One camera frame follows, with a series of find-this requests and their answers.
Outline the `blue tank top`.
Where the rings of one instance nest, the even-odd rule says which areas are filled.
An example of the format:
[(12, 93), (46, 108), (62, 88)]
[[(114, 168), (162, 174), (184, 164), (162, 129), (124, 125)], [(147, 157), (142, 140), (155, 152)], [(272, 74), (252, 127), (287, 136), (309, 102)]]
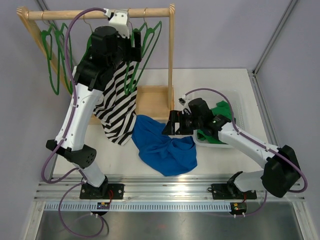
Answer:
[(137, 115), (132, 140), (140, 159), (165, 177), (188, 173), (198, 166), (196, 145), (191, 136), (171, 138), (165, 128), (149, 116)]

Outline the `green tank top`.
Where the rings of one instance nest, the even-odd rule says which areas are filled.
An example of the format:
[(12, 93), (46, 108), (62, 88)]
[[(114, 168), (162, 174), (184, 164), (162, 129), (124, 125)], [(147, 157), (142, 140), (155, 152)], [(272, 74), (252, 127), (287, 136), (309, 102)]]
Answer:
[(199, 142), (207, 141), (211, 145), (226, 145), (221, 141), (218, 136), (219, 130), (226, 123), (231, 123), (235, 118), (232, 117), (232, 111), (230, 105), (222, 100), (216, 103), (216, 107), (211, 108), (212, 118), (209, 122), (205, 123), (203, 129), (198, 129), (196, 132), (196, 138)]

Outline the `black white striped tank top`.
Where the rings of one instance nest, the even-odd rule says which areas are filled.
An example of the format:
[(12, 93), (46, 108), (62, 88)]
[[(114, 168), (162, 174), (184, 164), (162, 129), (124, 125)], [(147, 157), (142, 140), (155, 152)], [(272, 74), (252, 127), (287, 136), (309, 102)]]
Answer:
[(123, 62), (106, 85), (93, 114), (100, 120), (105, 136), (114, 144), (125, 145), (132, 137), (136, 122), (137, 91), (125, 94), (125, 77), (131, 80), (134, 65)]

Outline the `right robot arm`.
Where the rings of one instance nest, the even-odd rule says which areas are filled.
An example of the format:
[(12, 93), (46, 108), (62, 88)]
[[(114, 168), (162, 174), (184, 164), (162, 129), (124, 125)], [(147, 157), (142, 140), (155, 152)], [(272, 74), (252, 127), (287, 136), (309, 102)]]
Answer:
[(295, 151), (291, 147), (263, 143), (238, 128), (234, 119), (213, 114), (202, 98), (191, 100), (183, 110), (170, 111), (162, 134), (191, 135), (195, 130), (201, 130), (207, 136), (232, 146), (261, 167), (260, 171), (238, 171), (224, 184), (222, 193), (232, 198), (257, 190), (282, 198), (302, 177)]

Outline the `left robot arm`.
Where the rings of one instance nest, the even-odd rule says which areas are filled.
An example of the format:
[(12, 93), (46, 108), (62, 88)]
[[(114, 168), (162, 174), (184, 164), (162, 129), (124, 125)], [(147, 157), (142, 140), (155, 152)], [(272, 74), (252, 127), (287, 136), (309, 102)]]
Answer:
[(133, 37), (126, 37), (112, 26), (101, 26), (90, 36), (91, 46), (77, 65), (75, 90), (61, 132), (46, 143), (46, 148), (64, 157), (83, 174), (81, 199), (108, 197), (108, 178), (95, 158), (97, 151), (84, 143), (86, 130), (94, 108), (112, 83), (121, 63), (142, 60), (141, 34), (135, 29)]

